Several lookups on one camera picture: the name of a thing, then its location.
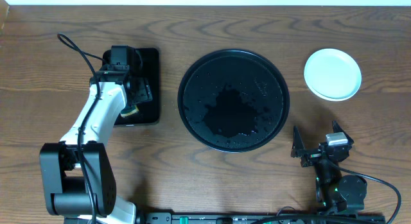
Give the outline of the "mint plate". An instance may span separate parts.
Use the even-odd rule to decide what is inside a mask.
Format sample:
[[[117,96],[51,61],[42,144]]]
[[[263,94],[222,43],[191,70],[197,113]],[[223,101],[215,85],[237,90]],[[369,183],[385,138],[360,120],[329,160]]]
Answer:
[[[326,48],[307,59],[304,80],[316,96],[328,101],[344,101],[359,91],[362,73],[353,57],[341,50]]]

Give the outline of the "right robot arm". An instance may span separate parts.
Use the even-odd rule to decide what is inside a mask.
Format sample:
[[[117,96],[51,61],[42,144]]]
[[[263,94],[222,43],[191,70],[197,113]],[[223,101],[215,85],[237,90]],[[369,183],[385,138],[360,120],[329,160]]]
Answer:
[[[343,131],[336,121],[333,132],[316,149],[307,149],[298,128],[293,128],[291,157],[299,158],[303,168],[313,167],[316,174],[316,197],[323,205],[320,214],[355,215],[364,210],[367,181],[364,177],[342,175],[338,164],[349,157],[353,139]]]

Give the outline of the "black rectangular tray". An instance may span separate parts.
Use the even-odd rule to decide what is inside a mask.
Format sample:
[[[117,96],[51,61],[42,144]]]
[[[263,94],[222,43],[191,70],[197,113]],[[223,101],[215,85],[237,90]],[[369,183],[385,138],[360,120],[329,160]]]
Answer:
[[[134,72],[145,78],[148,78],[153,100],[148,103],[136,105],[139,112],[128,117],[121,117],[120,113],[116,119],[116,126],[134,126],[141,124],[155,123],[160,116],[160,65],[159,52],[157,49],[134,48],[136,52],[136,67]],[[103,65],[109,65],[110,50],[103,54]]]

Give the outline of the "black round tray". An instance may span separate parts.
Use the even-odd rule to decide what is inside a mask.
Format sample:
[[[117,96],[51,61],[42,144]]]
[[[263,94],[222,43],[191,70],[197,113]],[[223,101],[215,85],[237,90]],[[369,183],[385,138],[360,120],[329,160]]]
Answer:
[[[285,125],[290,94],[279,69],[243,49],[222,49],[198,59],[180,83],[177,103],[189,133],[229,153],[258,149]]]

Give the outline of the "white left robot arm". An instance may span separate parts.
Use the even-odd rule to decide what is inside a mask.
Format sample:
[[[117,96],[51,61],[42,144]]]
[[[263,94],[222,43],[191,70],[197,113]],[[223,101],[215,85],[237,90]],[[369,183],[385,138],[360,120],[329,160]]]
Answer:
[[[103,66],[74,125],[40,150],[47,211],[65,223],[138,223],[137,206],[117,195],[106,145],[116,125],[158,118],[158,67]]]

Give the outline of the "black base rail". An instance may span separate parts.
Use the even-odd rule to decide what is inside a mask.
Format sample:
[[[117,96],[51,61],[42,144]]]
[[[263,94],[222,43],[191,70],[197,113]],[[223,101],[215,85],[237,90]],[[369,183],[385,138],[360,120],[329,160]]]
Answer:
[[[279,221],[267,221],[266,223],[341,223],[339,221],[317,221],[317,220],[302,220],[291,219],[286,220],[286,215],[296,215],[290,212],[283,212],[282,214],[274,214],[283,218]],[[250,224],[259,220],[264,220],[272,215],[246,215],[246,214],[170,214],[168,212],[151,212],[148,214],[138,214],[134,223],[146,224]],[[348,215],[345,218],[355,218],[357,221],[369,221],[372,223],[385,223],[385,217],[381,215]],[[87,223],[87,220],[80,218],[64,218],[64,224]]]

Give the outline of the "yellow green sponge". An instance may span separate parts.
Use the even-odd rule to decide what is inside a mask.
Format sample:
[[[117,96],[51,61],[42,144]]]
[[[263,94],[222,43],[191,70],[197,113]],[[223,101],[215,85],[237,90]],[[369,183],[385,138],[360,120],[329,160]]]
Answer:
[[[139,109],[136,105],[127,105],[121,112],[120,112],[120,116],[121,117],[128,117],[128,116],[132,116],[136,113],[139,112]]]

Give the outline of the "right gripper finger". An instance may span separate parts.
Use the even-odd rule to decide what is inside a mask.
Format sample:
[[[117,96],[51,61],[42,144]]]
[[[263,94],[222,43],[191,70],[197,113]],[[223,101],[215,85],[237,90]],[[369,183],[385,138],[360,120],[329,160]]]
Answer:
[[[293,127],[293,144],[292,144],[292,151],[291,157],[302,157],[305,154],[305,147],[302,141],[301,135],[299,133],[298,127]]]
[[[334,133],[342,132],[345,135],[348,145],[354,144],[354,140],[340,127],[340,125],[335,120],[332,121],[332,127]]]

